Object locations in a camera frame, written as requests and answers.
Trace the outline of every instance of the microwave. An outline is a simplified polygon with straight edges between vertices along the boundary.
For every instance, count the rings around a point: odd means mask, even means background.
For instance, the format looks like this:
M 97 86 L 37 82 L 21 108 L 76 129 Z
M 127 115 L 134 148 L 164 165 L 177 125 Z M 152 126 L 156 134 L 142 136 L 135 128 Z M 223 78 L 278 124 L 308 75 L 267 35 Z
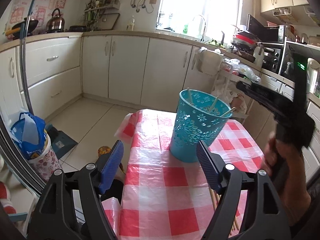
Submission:
M 262 42 L 284 44 L 285 38 L 288 41 L 295 41 L 290 25 L 265 27 L 250 14 L 248 14 L 247 30 L 256 35 Z

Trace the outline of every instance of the blue plastic bag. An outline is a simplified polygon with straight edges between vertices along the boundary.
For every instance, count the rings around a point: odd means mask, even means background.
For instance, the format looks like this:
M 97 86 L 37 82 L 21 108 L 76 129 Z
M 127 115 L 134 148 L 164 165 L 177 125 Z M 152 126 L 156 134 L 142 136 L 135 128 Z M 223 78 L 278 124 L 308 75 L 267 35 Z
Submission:
M 19 120 L 11 127 L 13 139 L 27 160 L 43 152 L 47 139 L 44 127 L 44 120 L 29 112 L 20 113 Z

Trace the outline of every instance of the trash can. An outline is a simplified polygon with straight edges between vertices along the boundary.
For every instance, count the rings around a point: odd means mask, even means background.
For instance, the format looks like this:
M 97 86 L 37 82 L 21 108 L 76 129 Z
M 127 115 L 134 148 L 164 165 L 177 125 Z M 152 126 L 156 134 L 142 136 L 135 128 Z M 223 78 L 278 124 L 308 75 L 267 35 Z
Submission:
M 51 140 L 47 135 L 47 145 L 39 157 L 28 161 L 30 166 L 36 171 L 36 173 L 45 181 L 48 181 L 52 173 L 56 169 L 61 169 L 60 162 L 52 150 Z
M 196 144 L 203 140 L 206 145 L 212 144 L 232 113 L 221 117 L 230 107 L 221 100 L 217 100 L 211 109 L 215 97 L 198 91 L 183 90 L 174 123 L 170 151 L 177 159 L 192 163 L 197 162 Z

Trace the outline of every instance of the floral trash can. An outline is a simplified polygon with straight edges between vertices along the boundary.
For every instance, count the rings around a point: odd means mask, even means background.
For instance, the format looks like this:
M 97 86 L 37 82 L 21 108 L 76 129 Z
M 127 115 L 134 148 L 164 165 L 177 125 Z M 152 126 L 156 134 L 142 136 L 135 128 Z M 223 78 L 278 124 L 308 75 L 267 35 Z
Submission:
M 192 163 L 197 162 L 196 144 L 203 140 L 206 145 L 211 145 L 218 136 L 232 113 L 225 117 L 222 114 L 230 110 L 230 107 L 219 100 L 214 109 L 209 109 L 216 99 L 214 96 L 198 91 L 190 90 L 192 103 L 188 90 L 180 92 L 180 101 L 177 116 L 170 142 L 170 151 L 177 159 Z

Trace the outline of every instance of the plastic tablecloth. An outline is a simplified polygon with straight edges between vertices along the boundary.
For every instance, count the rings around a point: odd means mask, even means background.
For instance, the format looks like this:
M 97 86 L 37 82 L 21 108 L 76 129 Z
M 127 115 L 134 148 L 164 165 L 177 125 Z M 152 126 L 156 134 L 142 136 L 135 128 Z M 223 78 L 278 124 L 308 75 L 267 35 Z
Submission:
M 201 239 L 214 214 L 200 164 L 183 163 L 170 153 L 175 117 L 175 113 L 140 110 L 127 115 L 115 134 L 131 143 L 130 158 L 121 207 L 111 200 L 103 207 L 121 240 Z M 262 151 L 236 120 L 226 123 L 209 149 L 242 171 L 256 172 L 262 162 Z M 239 224 L 246 195 L 241 192 Z

